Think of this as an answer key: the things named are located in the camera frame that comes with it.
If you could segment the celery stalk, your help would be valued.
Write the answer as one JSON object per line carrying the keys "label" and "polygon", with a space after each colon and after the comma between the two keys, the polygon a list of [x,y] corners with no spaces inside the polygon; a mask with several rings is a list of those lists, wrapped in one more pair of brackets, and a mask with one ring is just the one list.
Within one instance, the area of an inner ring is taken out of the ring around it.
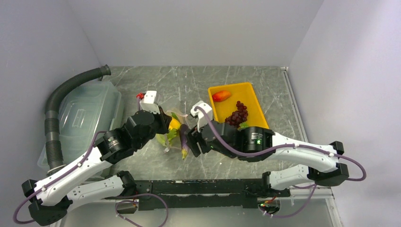
{"label": "celery stalk", "polygon": [[155,138],[162,146],[170,148],[173,145],[172,140],[177,137],[177,129],[171,129],[167,134],[156,134]]}

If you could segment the dark purple eggplant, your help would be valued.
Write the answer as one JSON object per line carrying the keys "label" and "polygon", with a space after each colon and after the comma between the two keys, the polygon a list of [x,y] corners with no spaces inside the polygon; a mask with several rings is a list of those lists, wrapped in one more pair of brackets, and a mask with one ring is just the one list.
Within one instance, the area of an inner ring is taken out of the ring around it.
{"label": "dark purple eggplant", "polygon": [[182,159],[185,160],[186,157],[188,156],[188,153],[190,151],[190,148],[188,146],[188,140],[185,135],[185,132],[189,129],[189,127],[186,124],[181,124],[179,128],[179,137],[180,137],[180,143],[181,143],[181,154],[182,154]]}

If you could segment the yellow banana bunch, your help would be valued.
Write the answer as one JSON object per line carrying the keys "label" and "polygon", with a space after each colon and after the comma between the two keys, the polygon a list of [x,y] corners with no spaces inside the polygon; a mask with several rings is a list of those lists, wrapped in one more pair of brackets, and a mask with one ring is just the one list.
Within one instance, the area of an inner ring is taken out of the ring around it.
{"label": "yellow banana bunch", "polygon": [[169,123],[169,130],[170,131],[171,130],[179,130],[180,127],[181,127],[181,123],[177,119],[172,118],[170,123]]}

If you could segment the clear zip top bag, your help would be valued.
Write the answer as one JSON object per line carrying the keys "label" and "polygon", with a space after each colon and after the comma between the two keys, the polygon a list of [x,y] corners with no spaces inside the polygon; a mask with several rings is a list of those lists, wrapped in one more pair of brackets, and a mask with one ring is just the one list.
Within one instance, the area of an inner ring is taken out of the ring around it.
{"label": "clear zip top bag", "polygon": [[155,139],[163,147],[165,153],[169,152],[172,149],[181,150],[180,147],[180,136],[179,129],[182,124],[189,125],[188,122],[188,114],[181,112],[178,108],[173,107],[164,112],[172,117],[172,120],[169,124],[169,131],[167,134],[157,134]]}

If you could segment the red mango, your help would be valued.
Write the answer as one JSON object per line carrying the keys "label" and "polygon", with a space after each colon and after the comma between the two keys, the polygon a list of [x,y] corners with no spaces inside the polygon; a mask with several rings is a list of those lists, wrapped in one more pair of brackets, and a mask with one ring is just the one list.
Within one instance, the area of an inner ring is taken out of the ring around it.
{"label": "red mango", "polygon": [[213,102],[223,102],[230,98],[232,93],[227,90],[221,90],[212,95]]}

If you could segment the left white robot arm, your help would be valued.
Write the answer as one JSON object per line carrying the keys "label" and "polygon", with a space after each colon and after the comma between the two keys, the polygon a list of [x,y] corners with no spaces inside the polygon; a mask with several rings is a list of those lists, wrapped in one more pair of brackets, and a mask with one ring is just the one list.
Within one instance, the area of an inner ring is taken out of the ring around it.
{"label": "left white robot arm", "polygon": [[40,181],[27,180],[22,184],[32,222],[47,226],[62,219],[81,205],[108,197],[131,198],[144,191],[137,186],[128,171],[90,184],[83,184],[104,169],[130,157],[156,134],[169,132],[171,116],[160,108],[156,113],[140,110],[120,128],[101,131],[87,152],[62,170]]}

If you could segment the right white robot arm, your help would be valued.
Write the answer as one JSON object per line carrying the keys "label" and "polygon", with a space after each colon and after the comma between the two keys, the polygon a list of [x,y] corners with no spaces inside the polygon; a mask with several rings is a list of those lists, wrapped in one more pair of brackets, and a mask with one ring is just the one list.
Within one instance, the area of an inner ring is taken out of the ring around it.
{"label": "right white robot arm", "polygon": [[195,157],[213,150],[246,162],[270,158],[295,163],[294,167],[263,175],[260,186],[266,196],[302,183],[338,186],[349,178],[347,165],[339,162],[343,146],[337,141],[330,145],[313,145],[262,127],[239,130],[216,121],[201,129],[187,129],[184,135]]}

